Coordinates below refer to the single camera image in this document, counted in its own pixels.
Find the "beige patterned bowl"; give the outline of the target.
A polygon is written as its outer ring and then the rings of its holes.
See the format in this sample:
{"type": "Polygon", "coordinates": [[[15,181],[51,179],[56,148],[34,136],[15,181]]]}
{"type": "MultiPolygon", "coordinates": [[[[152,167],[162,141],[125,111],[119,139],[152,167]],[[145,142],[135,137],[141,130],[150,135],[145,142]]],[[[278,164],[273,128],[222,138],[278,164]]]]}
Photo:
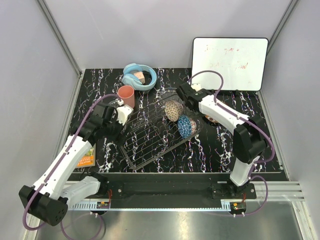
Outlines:
{"type": "Polygon", "coordinates": [[[176,122],[183,114],[183,111],[183,105],[175,100],[169,100],[164,105],[165,115],[172,122],[176,122]]]}

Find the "blue triangle pattern bowl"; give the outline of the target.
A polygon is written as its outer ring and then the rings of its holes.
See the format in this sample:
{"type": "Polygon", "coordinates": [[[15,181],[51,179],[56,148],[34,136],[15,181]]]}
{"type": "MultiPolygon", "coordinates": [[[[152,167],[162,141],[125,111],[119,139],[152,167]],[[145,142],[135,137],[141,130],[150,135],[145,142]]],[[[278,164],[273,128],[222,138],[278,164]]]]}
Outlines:
{"type": "Polygon", "coordinates": [[[186,115],[181,115],[177,121],[178,131],[183,139],[193,135],[197,130],[197,123],[186,115]]]}

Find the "black wire dish rack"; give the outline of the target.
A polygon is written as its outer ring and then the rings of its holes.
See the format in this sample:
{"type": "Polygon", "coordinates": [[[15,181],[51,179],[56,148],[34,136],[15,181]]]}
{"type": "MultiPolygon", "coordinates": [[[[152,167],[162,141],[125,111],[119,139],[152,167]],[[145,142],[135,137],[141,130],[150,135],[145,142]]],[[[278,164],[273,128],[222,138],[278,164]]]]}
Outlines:
{"type": "Polygon", "coordinates": [[[125,141],[119,148],[130,169],[137,171],[145,167],[196,137],[201,131],[200,121],[180,99],[180,104],[183,106],[182,115],[196,122],[196,132],[187,138],[182,138],[178,130],[178,120],[170,121],[165,114],[167,101],[159,99],[129,117],[124,132],[125,141]]]}

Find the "clear plastic tumbler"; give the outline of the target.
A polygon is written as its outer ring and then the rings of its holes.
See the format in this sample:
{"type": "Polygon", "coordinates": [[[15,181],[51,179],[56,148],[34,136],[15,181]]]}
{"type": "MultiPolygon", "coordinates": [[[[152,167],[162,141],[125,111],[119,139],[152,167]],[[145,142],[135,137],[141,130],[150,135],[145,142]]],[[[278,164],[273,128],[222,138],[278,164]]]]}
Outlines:
{"type": "Polygon", "coordinates": [[[111,106],[111,107],[114,107],[114,108],[117,108],[117,107],[120,106],[117,99],[110,101],[110,102],[108,103],[108,105],[111,106]]]}

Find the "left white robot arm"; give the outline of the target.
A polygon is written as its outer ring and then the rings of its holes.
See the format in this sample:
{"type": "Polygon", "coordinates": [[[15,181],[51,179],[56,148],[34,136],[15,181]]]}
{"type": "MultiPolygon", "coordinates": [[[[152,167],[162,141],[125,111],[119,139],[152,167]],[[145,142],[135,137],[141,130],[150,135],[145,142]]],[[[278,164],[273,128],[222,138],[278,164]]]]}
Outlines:
{"type": "Polygon", "coordinates": [[[78,183],[64,187],[79,161],[103,138],[118,141],[133,108],[117,108],[98,104],[89,119],[79,126],[80,131],[68,136],[64,147],[46,172],[32,185],[23,185],[18,196],[30,214],[51,226],[58,225],[68,208],[89,196],[103,198],[108,193],[108,179],[90,173],[78,183]]]}

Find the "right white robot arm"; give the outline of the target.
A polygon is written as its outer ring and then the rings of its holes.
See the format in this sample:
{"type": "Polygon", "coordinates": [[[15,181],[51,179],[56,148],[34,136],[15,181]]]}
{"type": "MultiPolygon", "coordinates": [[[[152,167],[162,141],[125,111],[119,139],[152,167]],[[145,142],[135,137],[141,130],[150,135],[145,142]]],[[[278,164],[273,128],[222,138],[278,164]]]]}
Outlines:
{"type": "Polygon", "coordinates": [[[251,179],[254,164],[259,162],[267,146],[271,148],[271,161],[275,147],[270,137],[262,130],[262,119],[240,113],[218,100],[217,93],[206,89],[195,90],[188,83],[176,90],[185,106],[191,111],[209,116],[225,127],[233,136],[232,153],[235,164],[227,185],[228,195],[239,198],[245,192],[245,184],[251,179]]]}

